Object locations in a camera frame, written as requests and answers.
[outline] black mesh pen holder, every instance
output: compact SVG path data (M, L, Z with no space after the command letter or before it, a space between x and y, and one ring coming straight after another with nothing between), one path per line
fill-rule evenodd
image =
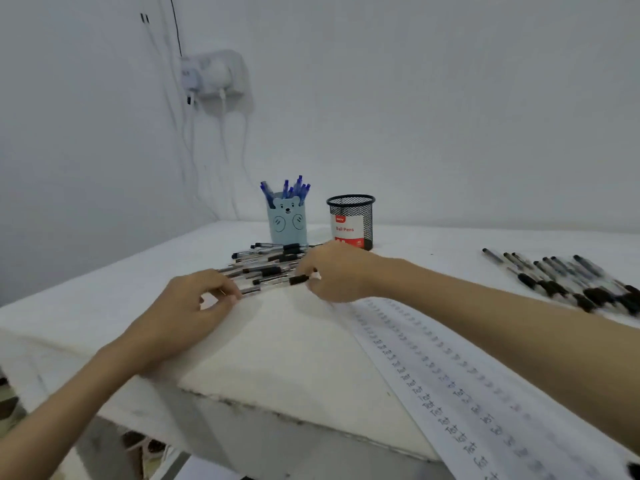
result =
M371 195L349 194L326 202L331 212L332 236L357 248L373 248L373 202Z

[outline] pencil cup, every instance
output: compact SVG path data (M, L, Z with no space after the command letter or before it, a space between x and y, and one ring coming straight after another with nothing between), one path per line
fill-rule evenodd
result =
M271 241L276 244L307 244L305 203L300 205L298 196L283 199L282 192L274 195L274 208L267 204Z
M327 200L331 212L331 234L336 241L347 242L370 251L373 248L373 202L371 195L338 195Z

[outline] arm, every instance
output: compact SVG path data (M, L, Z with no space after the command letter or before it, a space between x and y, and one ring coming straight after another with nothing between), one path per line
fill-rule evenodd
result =
M640 330L487 288L348 244L316 247L298 272L329 301L380 296L438 320L601 431L640 453Z
M201 310L200 297L218 298ZM135 374L195 345L229 313L240 291L213 270L172 279L149 309L67 384L0 440L0 480L50 478L92 417Z

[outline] hand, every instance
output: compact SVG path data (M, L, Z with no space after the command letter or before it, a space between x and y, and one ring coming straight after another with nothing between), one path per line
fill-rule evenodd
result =
M218 302L201 310L207 292ZM236 284L213 269L177 276L113 344L123 347L134 374L146 372L204 339L240 298Z
M330 241L311 249L302 258L296 274L311 276L309 290L327 301L344 303L376 294L385 258L340 241Z

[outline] power outlet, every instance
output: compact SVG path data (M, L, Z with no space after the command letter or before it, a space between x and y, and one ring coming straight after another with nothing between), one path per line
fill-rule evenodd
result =
M185 56L181 60L181 74L182 87L199 98L220 97L220 89L225 90L227 97L241 96L247 87L242 55L231 49Z

